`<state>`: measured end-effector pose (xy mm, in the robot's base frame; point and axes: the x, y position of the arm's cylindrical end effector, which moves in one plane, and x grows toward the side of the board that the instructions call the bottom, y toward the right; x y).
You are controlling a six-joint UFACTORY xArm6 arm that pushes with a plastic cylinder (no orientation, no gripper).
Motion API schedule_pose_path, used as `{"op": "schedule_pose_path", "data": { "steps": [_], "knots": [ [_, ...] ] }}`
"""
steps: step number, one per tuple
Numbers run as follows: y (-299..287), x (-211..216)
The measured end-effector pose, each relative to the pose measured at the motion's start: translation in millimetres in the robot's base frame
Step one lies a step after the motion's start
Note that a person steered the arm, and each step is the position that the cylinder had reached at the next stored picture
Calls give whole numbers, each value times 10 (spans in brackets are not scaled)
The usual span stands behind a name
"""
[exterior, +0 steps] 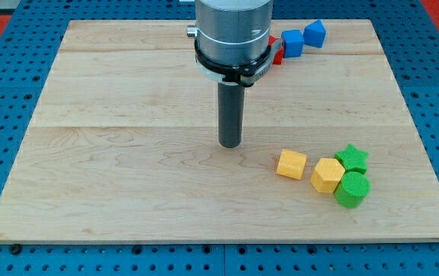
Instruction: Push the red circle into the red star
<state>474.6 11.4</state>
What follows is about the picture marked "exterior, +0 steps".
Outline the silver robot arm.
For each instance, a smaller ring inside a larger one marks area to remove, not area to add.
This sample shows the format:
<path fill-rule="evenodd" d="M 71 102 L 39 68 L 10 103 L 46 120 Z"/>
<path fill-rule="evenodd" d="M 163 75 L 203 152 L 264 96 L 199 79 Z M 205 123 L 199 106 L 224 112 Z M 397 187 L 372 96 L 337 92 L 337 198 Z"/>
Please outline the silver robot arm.
<path fill-rule="evenodd" d="M 235 66 L 257 60 L 270 35 L 273 0 L 196 0 L 196 45 L 210 61 Z"/>

